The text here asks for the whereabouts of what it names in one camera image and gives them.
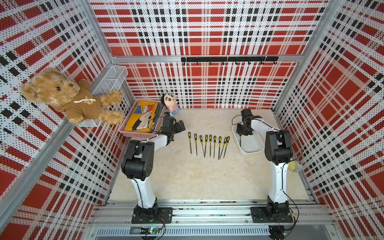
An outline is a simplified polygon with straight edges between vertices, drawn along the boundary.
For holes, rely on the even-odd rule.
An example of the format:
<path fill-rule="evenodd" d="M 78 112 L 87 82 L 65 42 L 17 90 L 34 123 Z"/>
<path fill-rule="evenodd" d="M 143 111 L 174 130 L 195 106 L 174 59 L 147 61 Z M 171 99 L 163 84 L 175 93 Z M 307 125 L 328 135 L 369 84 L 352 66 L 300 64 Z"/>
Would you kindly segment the black yellow file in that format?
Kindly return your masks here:
<path fill-rule="evenodd" d="M 210 142 L 210 157 L 212 156 L 212 140 L 213 140 L 213 136 L 210 134 L 210 135 L 209 135 L 209 142 Z"/>
<path fill-rule="evenodd" d="M 204 157 L 206 157 L 206 153 L 207 153 L 207 143 L 208 143 L 208 135 L 205 135 Z"/>
<path fill-rule="evenodd" d="M 201 142 L 201 146 L 202 146 L 202 152 L 203 152 L 203 156 L 205 157 L 205 149 L 204 149 L 204 141 L 203 141 L 203 136 L 200 135 L 199 136 L 200 138 L 200 142 Z"/>
<path fill-rule="evenodd" d="M 222 144 L 222 137 L 219 136 L 219 150 L 218 150 L 218 159 L 221 158 L 221 144 Z"/>
<path fill-rule="evenodd" d="M 216 142 L 217 142 L 217 136 L 214 136 L 214 154 L 213 154 L 213 158 L 215 158 Z"/>
<path fill-rule="evenodd" d="M 195 149 L 196 149 L 196 156 L 198 157 L 198 135 L 195 133 L 194 134 L 194 138 L 195 138 Z"/>
<path fill-rule="evenodd" d="M 226 156 L 229 141 L 230 141 L 230 136 L 227 136 L 227 139 L 225 140 L 225 148 L 224 148 L 224 153 L 222 154 L 222 158 L 225 158 Z"/>
<path fill-rule="evenodd" d="M 190 154 L 192 154 L 192 134 L 191 132 L 188 132 L 188 137 L 189 137 L 189 146 L 190 146 Z"/>
<path fill-rule="evenodd" d="M 226 146 L 226 144 L 227 144 L 227 137 L 225 137 L 225 139 L 224 139 L 224 142 L 223 142 L 223 145 L 222 145 L 223 147 L 222 147 L 220 155 L 219 155 L 219 160 L 222 158 L 222 154 L 224 152 L 224 147 Z"/>

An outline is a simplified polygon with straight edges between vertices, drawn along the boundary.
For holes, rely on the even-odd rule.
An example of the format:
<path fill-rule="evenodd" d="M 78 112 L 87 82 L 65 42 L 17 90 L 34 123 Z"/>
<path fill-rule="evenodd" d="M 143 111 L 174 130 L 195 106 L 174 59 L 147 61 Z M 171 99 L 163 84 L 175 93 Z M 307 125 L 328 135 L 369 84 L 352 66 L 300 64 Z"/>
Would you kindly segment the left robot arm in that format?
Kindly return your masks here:
<path fill-rule="evenodd" d="M 147 140 L 131 140 L 121 163 L 121 170 L 131 180 L 135 188 L 138 205 L 136 210 L 141 214 L 156 215 L 157 198 L 152 189 L 150 175 L 154 167 L 155 151 L 169 145 L 174 135 L 186 130 L 182 120 L 165 116 L 161 131 Z"/>

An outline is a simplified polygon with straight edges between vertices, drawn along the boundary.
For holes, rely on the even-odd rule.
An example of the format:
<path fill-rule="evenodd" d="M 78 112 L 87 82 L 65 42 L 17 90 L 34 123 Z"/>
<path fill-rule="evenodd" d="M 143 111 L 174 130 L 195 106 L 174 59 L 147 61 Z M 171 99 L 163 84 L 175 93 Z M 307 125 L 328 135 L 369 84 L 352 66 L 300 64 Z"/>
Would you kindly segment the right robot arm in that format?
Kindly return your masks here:
<path fill-rule="evenodd" d="M 264 152 L 271 165 L 267 206 L 273 213 L 287 210 L 287 171 L 294 154 L 291 135 L 289 131 L 267 124 L 261 116 L 253 115 L 250 109 L 242 110 L 241 117 L 241 122 L 233 124 L 237 147 L 245 157 Z"/>

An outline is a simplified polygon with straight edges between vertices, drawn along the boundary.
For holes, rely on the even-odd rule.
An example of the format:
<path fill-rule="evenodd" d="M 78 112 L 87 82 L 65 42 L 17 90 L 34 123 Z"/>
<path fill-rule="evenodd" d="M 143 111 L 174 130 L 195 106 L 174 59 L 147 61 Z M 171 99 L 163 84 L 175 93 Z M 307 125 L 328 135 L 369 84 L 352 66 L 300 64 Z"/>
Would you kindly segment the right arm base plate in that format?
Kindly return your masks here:
<path fill-rule="evenodd" d="M 294 219 L 290 213 L 273 214 L 266 207 L 251 207 L 253 223 L 293 223 Z"/>

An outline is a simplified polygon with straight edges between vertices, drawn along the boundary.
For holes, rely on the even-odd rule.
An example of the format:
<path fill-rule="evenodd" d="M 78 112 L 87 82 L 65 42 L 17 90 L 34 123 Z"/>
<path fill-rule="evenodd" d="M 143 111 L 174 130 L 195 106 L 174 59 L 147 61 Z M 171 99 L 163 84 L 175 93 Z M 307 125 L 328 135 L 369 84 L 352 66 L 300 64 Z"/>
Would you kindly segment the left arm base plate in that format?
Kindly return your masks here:
<path fill-rule="evenodd" d="M 173 208 L 143 209 L 139 206 L 134 208 L 132 224 L 170 224 L 173 217 Z"/>

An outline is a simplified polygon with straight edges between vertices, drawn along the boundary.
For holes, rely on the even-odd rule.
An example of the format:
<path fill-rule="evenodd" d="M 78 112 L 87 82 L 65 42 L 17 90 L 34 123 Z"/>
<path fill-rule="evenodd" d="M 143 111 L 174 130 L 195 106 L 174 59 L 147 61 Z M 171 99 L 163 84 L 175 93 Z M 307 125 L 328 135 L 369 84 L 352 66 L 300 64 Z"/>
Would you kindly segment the white plastic storage box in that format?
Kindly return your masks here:
<path fill-rule="evenodd" d="M 241 155 L 250 157 L 251 155 L 263 153 L 265 150 L 266 132 L 269 129 L 260 121 L 253 121 L 251 124 L 253 134 L 242 136 L 237 133 L 237 126 L 233 126 L 234 142 L 236 143 Z"/>

